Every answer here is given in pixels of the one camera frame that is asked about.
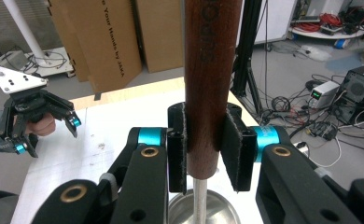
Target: floor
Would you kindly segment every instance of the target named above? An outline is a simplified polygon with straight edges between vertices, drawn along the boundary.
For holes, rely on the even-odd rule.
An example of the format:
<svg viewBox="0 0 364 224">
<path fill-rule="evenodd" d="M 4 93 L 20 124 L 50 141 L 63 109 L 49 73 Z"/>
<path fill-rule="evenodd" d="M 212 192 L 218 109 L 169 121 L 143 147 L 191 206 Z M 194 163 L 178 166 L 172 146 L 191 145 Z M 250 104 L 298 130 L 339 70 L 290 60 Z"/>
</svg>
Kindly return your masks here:
<svg viewBox="0 0 364 224">
<path fill-rule="evenodd" d="M 262 91 L 267 89 L 270 97 L 289 97 L 295 92 L 301 91 L 306 81 L 311 80 L 312 74 L 325 77 L 333 75 L 345 76 L 349 69 L 359 67 L 364 62 L 360 54 L 364 49 L 363 42 L 354 42 L 349 49 L 334 49 L 332 41 L 300 38 L 296 40 L 299 45 L 310 45 L 321 52 L 327 52 L 331 57 L 325 62 L 309 59 L 303 55 L 289 53 L 286 49 L 296 48 L 292 41 L 285 40 L 274 43 L 273 50 L 267 52 L 267 77 L 265 76 L 265 54 L 263 45 L 255 46 L 252 58 L 252 69 L 257 81 L 258 88 Z M 172 69 L 164 72 L 149 74 L 146 69 L 135 78 L 128 87 L 143 85 L 150 82 L 165 80 L 183 76 L 183 68 Z M 75 77 L 66 76 L 49 77 L 47 90 L 65 99 L 92 95 L 91 86 L 88 82 L 80 83 Z M 264 94 L 260 94 L 262 103 L 266 107 Z M 0 109 L 7 99 L 0 90 Z M 284 125 L 282 120 L 273 120 L 273 124 Z M 364 140 L 348 138 L 338 135 L 340 140 L 364 147 Z M 334 141 L 325 142 L 319 138 L 312 138 L 304 133 L 296 134 L 293 142 L 305 141 L 310 146 L 312 160 L 321 164 L 331 164 L 338 158 L 339 150 Z M 352 180 L 364 178 L 364 150 L 351 147 L 341 143 L 340 160 L 327 168 L 332 172 L 333 178 L 345 189 L 349 189 Z M 17 156 L 15 154 L 0 153 L 0 189 L 20 193 L 32 158 L 28 154 Z"/>
</svg>

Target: white table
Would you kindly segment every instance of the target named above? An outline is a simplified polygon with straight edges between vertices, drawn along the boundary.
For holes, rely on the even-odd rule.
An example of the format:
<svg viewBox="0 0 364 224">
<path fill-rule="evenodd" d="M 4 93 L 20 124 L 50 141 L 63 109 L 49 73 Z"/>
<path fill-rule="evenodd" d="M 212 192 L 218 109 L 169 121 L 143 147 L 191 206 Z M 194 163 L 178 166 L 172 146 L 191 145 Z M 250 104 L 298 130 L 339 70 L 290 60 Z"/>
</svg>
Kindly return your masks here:
<svg viewBox="0 0 364 224">
<path fill-rule="evenodd" d="M 29 168 L 12 223 L 31 222 L 39 206 L 64 182 L 82 178 L 98 183 L 100 175 L 124 148 L 132 127 L 167 126 L 167 108 L 185 101 L 183 88 L 183 79 L 176 78 L 106 93 L 102 101 L 94 102 L 93 97 L 75 100 L 82 121 L 77 139 L 61 122 L 57 122 L 55 133 L 40 139 L 39 158 Z M 229 102 L 240 105 L 232 94 Z M 257 125 L 246 111 L 243 121 L 246 125 Z M 238 194 L 232 191 L 222 160 L 218 170 L 208 179 L 208 188 L 231 202 L 242 223 L 262 223 L 255 201 L 259 164 L 254 167 L 252 190 Z M 192 189 L 191 178 L 188 189 Z"/>
<path fill-rule="evenodd" d="M 362 35 L 364 35 L 364 30 L 358 30 L 356 33 L 351 34 L 351 35 L 346 35 L 343 32 L 339 31 L 336 32 L 334 35 L 325 35 L 322 34 L 321 32 L 317 31 L 317 32 L 304 32 L 298 28 L 290 28 L 289 27 L 289 31 L 292 32 L 293 34 L 296 35 L 305 35 L 305 36 L 309 36 L 312 38 L 319 38 L 319 39 L 351 39 L 351 38 L 356 38 L 356 37 L 360 37 Z"/>
</svg>

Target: black cable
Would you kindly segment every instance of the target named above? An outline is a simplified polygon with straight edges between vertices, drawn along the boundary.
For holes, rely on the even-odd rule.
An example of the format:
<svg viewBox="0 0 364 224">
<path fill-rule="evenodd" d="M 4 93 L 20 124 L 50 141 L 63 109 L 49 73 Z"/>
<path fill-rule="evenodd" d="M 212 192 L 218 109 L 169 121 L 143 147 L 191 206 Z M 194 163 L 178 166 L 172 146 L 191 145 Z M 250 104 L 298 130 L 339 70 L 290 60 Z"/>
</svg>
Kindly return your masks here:
<svg viewBox="0 0 364 224">
<path fill-rule="evenodd" d="M 345 136 L 348 136 L 348 137 L 354 137 L 354 138 L 361 138 L 361 139 L 364 139 L 364 137 L 361 137 L 361 136 L 354 136 L 354 135 L 351 135 L 351 134 L 348 134 L 348 133 L 343 133 L 343 132 L 340 132 L 342 134 L 344 134 Z"/>
<path fill-rule="evenodd" d="M 264 38 L 264 97 L 266 99 L 266 106 L 269 108 L 269 103 L 267 102 L 267 26 L 269 22 L 269 1 L 266 0 L 266 27 L 265 27 L 265 38 Z"/>
<path fill-rule="evenodd" d="M 264 10 L 267 10 L 267 3 L 268 3 L 268 0 L 266 0 L 266 2 L 264 4 L 263 11 L 261 11 L 260 21 L 259 21 L 258 28 L 257 28 L 256 34 L 255 34 L 255 38 L 256 38 L 256 35 L 258 35 L 258 31 L 259 31 L 259 28 L 260 28 L 260 25 L 261 25 L 261 21 L 263 21 Z"/>
<path fill-rule="evenodd" d="M 321 81 L 321 80 L 310 80 L 310 81 L 307 81 L 305 83 L 305 88 L 308 90 L 308 91 L 312 91 L 313 88 L 317 87 L 317 86 L 320 86 L 321 84 L 325 83 L 324 81 Z"/>
<path fill-rule="evenodd" d="M 289 112 L 290 101 L 284 96 L 277 96 L 272 99 L 272 109 L 276 112 Z"/>
<path fill-rule="evenodd" d="M 290 135 L 289 135 L 289 139 L 292 139 L 292 137 L 296 134 L 296 133 L 298 133 L 298 132 L 300 132 L 301 130 L 303 130 L 305 127 L 307 127 L 307 126 L 309 126 L 309 125 L 311 125 L 312 124 L 312 122 L 310 121 L 310 120 L 308 120 L 307 122 L 305 122 L 300 128 L 298 128 L 298 129 L 296 129 L 295 131 L 293 131 Z"/>
<path fill-rule="evenodd" d="M 356 145 L 351 144 L 351 143 L 349 143 L 349 142 L 345 142 L 345 141 L 340 140 L 340 139 L 339 139 L 339 142 L 345 143 L 345 144 L 347 144 L 347 145 L 349 145 L 349 146 L 351 146 L 351 147 L 357 147 L 357 148 L 359 148 L 359 149 L 364 150 L 364 147 L 359 147 L 359 146 L 356 146 Z"/>
<path fill-rule="evenodd" d="M 300 97 L 300 95 L 305 91 L 305 89 L 306 88 L 304 88 L 303 90 L 301 90 L 300 92 L 299 92 L 299 94 L 297 94 L 295 97 L 293 97 L 293 98 L 291 98 L 289 101 L 290 101 L 290 103 L 292 104 L 292 102 L 296 99 L 296 98 L 298 98 L 298 97 Z"/>
</svg>

